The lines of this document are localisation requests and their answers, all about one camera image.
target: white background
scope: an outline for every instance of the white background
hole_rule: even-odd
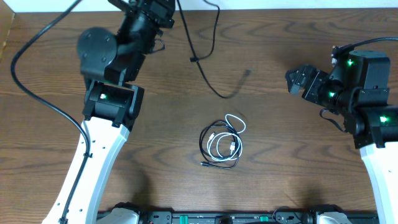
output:
[[[61,12],[74,0],[4,0],[14,12]],[[180,0],[183,10],[214,9],[202,0]],[[209,0],[221,9],[398,7],[398,0]],[[107,0],[83,0],[75,11],[116,11]]]

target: green led light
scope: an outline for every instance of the green led light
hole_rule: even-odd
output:
[[[389,120],[389,118],[387,118],[387,117],[385,117],[385,116],[381,116],[380,117],[380,121],[382,122],[382,123],[385,123],[385,122],[387,122]]]
[[[354,64],[354,62],[353,62],[351,59],[349,59],[349,60],[347,61],[347,64],[348,64],[348,66],[352,66],[352,65]]]

